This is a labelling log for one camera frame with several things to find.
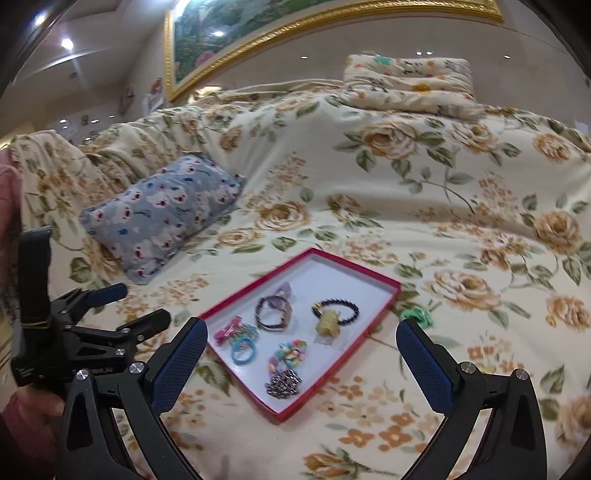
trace pink hair clip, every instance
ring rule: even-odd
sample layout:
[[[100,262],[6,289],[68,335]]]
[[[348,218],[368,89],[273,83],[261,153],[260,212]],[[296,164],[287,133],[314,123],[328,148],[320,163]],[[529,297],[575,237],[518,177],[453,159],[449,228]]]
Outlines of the pink hair clip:
[[[238,325],[240,325],[240,322],[242,321],[242,318],[239,316],[235,316],[230,323],[228,323],[224,328],[222,328],[220,331],[216,332],[213,335],[213,339],[216,341],[216,343],[218,345],[221,345],[223,342],[225,342],[226,340],[228,340],[230,338],[230,335],[232,335],[236,329],[238,328]]]

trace gold picture frame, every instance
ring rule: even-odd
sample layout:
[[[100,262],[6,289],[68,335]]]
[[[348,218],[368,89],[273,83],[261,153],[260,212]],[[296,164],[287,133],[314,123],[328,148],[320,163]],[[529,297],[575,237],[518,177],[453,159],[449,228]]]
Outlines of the gold picture frame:
[[[289,35],[300,33],[311,28],[322,27],[336,21],[347,18],[361,17],[364,15],[391,14],[402,12],[443,12],[447,14],[469,15],[493,22],[502,22],[503,17],[495,0],[372,0],[361,1],[347,5],[340,5],[336,8],[327,8],[324,11],[303,16],[297,20],[290,21],[286,25],[273,28],[262,34],[240,44],[239,40],[235,45],[231,44],[224,48],[226,53],[201,68],[196,67],[185,76],[180,82],[176,82],[173,72],[174,60],[174,23],[173,11],[166,14],[164,20],[164,71],[165,91],[169,102],[174,101],[186,93],[197,82],[210,76],[222,66],[237,60],[246,53],[252,53],[262,46]]]

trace yellow charm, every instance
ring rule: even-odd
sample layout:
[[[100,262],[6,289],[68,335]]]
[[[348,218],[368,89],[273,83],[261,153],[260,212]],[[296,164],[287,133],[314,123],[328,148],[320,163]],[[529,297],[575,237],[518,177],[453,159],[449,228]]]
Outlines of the yellow charm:
[[[335,338],[340,333],[339,314],[334,310],[323,311],[316,332],[322,337]]]

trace pink sleeve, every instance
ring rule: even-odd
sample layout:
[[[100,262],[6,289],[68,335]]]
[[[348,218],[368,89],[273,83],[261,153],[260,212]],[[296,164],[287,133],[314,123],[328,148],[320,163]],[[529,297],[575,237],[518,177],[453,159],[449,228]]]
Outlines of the pink sleeve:
[[[21,173],[13,166],[0,163],[0,285],[4,283],[10,261],[6,232],[20,211],[21,188]]]

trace painting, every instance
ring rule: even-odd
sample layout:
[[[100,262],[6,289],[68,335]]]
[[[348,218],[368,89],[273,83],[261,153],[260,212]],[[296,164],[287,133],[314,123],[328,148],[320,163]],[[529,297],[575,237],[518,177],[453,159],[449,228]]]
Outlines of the painting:
[[[314,13],[307,14],[311,7]],[[173,101],[243,53],[296,31],[366,14],[413,10],[502,21],[495,0],[374,0],[344,5],[338,0],[178,0],[164,25],[167,98]]]

